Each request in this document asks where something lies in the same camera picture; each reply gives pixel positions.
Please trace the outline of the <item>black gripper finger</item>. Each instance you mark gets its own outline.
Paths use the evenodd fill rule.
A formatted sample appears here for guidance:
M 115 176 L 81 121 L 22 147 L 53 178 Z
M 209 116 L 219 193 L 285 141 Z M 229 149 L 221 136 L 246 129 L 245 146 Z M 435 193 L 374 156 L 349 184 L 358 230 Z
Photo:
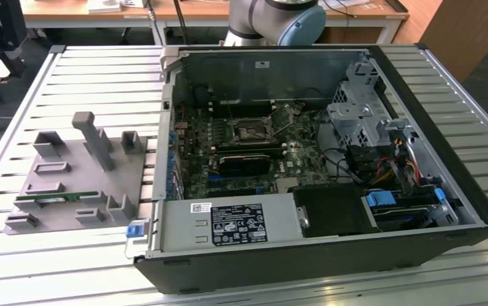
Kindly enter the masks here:
M 25 65 L 19 58 L 21 51 L 21 47 L 10 51 L 2 51 L 0 49 L 0 60 L 9 71 L 10 77 L 21 77 L 23 73 Z

